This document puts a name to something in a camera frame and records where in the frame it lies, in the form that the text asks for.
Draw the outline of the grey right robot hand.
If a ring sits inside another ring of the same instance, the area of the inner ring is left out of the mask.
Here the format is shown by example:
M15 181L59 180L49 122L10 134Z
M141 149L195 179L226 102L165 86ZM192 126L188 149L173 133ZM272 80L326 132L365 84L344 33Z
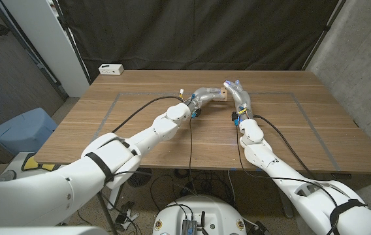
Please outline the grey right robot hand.
M224 81L225 89L232 95L236 107L236 113L241 116L241 120L253 119L251 109L251 99L247 91L245 91L239 80L235 82Z

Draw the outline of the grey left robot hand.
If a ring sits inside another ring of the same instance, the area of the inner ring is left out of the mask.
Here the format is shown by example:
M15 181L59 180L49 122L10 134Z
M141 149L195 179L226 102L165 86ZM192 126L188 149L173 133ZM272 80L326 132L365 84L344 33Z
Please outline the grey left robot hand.
M221 101L224 98L225 96L221 93L220 88L201 87L197 89L184 103L188 106L190 112L194 112L209 101Z

